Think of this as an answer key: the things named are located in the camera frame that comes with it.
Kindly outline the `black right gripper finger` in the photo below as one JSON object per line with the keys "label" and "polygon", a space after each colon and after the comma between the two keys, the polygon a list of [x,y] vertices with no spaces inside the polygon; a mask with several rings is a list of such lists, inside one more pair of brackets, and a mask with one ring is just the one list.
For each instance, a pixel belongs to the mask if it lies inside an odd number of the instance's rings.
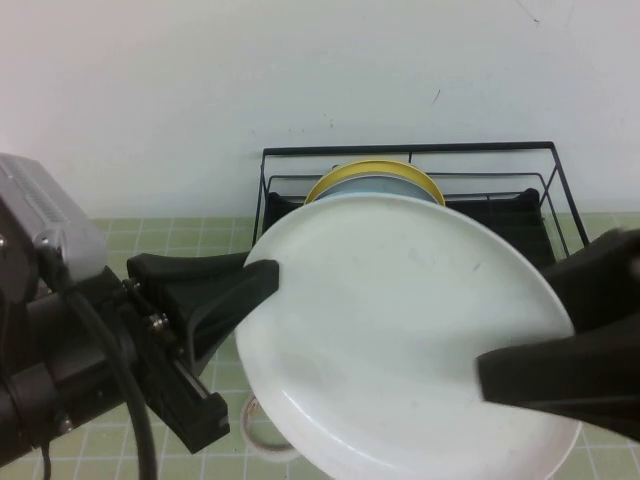
{"label": "black right gripper finger", "polygon": [[639,332],[594,330],[479,356],[483,398],[639,439]]}
{"label": "black right gripper finger", "polygon": [[639,344],[639,231],[612,229],[542,271],[569,314],[572,337],[545,346],[582,341]]}

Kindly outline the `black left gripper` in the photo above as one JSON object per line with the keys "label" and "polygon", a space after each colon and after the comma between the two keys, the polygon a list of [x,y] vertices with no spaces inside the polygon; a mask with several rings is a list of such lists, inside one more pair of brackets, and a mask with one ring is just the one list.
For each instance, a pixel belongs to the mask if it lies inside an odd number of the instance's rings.
{"label": "black left gripper", "polygon": [[199,375],[242,320],[279,287],[278,262],[247,263],[248,255],[139,254],[126,263],[139,287],[105,271],[114,301],[112,332],[143,405],[191,453],[230,431],[227,403]]}

